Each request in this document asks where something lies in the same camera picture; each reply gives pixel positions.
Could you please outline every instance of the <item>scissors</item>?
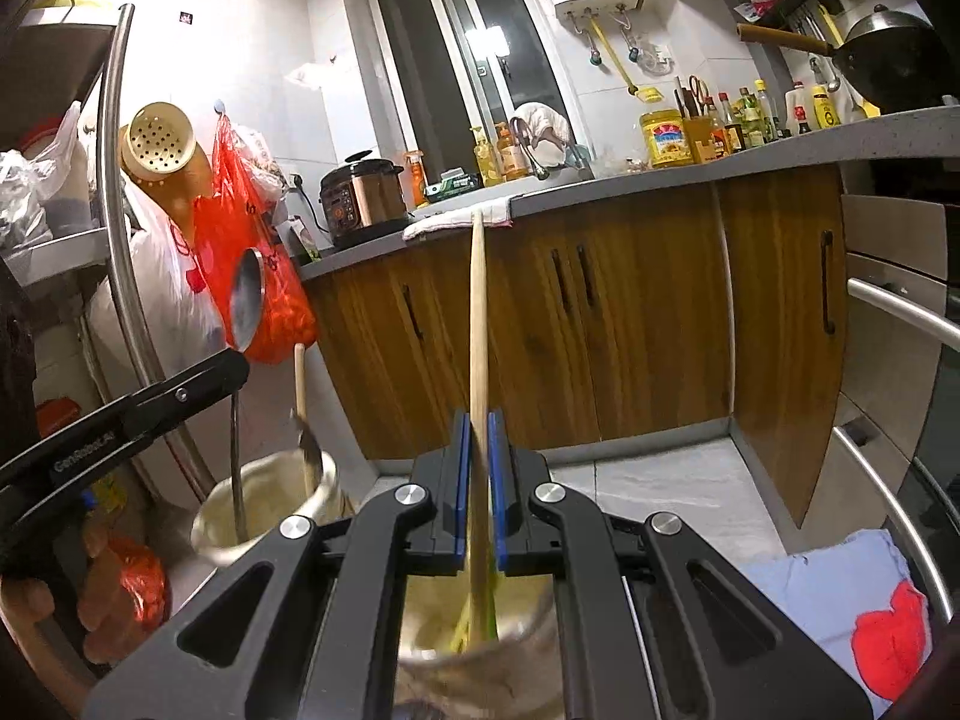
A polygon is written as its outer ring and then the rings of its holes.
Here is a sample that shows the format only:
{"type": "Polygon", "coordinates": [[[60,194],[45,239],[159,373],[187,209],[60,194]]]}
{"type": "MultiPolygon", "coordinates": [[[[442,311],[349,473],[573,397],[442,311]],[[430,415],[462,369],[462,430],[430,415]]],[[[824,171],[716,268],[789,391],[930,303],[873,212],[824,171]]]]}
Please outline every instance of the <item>scissors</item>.
{"type": "Polygon", "coordinates": [[[703,113],[707,110],[707,97],[709,97],[710,90],[707,89],[707,84],[698,79],[697,76],[690,76],[688,83],[690,84],[690,91],[693,93],[693,98],[697,100],[697,104],[700,107],[700,113],[703,113]]]}

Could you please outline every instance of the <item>black cabinet handle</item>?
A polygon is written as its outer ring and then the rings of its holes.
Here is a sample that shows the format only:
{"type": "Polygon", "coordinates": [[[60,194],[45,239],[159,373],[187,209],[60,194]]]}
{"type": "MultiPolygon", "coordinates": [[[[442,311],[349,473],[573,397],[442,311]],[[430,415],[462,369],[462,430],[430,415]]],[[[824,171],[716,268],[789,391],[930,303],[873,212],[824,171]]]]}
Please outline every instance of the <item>black cabinet handle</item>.
{"type": "Polygon", "coordinates": [[[563,271],[560,270],[560,252],[550,251],[550,259],[553,260],[553,269],[557,271],[557,284],[560,286],[560,303],[563,303],[563,312],[570,313],[570,296],[566,293],[566,284],[563,283],[563,271]]]}
{"type": "Polygon", "coordinates": [[[584,291],[587,293],[587,305],[593,308],[593,281],[590,279],[590,266],[587,262],[587,252],[582,245],[577,247],[577,258],[580,260],[580,273],[584,274],[584,291]]]}
{"type": "Polygon", "coordinates": [[[403,302],[407,305],[407,314],[410,314],[410,323],[414,326],[414,335],[418,341],[424,339],[424,334],[419,330],[419,324],[416,324],[416,314],[414,314],[414,304],[410,299],[410,288],[404,284],[403,285],[403,302]]]}
{"type": "Polygon", "coordinates": [[[833,323],[833,319],[830,318],[830,304],[827,298],[827,289],[829,288],[829,284],[827,283],[827,250],[832,246],[833,231],[824,230],[820,234],[820,291],[823,298],[824,333],[827,333],[829,336],[832,336],[837,329],[833,323]]]}

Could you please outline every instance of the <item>window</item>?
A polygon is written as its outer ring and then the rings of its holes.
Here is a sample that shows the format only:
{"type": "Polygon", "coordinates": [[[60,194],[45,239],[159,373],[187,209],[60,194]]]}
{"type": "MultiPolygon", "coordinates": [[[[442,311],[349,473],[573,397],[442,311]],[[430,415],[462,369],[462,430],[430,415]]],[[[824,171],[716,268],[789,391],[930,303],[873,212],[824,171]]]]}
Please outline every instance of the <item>window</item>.
{"type": "Polygon", "coordinates": [[[429,182],[476,172],[470,129],[495,143],[523,103],[568,117],[524,0],[370,1],[406,146],[424,152],[429,182]]]}

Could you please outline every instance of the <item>gray countertop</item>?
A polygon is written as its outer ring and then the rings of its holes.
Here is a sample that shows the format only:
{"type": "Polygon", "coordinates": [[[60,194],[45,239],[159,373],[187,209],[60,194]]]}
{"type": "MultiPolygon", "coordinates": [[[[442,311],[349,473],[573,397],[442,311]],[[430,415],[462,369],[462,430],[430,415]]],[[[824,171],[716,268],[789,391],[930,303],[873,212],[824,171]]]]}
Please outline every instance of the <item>gray countertop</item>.
{"type": "MultiPolygon", "coordinates": [[[[707,165],[666,167],[530,191],[514,197],[511,215],[513,218],[525,217],[621,194],[699,184],[738,175],[786,170],[789,167],[904,157],[960,157],[960,106],[889,114],[866,122],[818,130],[761,148],[751,148],[707,165]]],[[[323,257],[299,269],[299,275],[302,281],[307,281],[401,250],[407,245],[416,245],[419,240],[407,244],[402,233],[397,232],[323,257]]]]}

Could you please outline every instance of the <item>human hand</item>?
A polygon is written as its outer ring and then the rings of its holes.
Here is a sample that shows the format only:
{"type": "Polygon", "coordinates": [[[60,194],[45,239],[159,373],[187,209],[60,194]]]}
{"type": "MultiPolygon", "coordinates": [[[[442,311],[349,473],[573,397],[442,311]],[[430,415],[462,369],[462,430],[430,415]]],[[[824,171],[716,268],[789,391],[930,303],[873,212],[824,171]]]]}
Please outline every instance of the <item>human hand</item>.
{"type": "MultiPolygon", "coordinates": [[[[147,637],[134,614],[133,598],[120,583],[121,562],[107,547],[109,529],[88,520],[83,527],[83,546],[92,558],[77,602],[77,616],[88,634],[83,654],[93,664],[115,664],[147,637]]],[[[80,715],[93,675],[66,664],[37,630],[37,623],[54,611],[49,587],[37,579],[0,578],[0,617],[37,678],[64,708],[80,715]]]]}

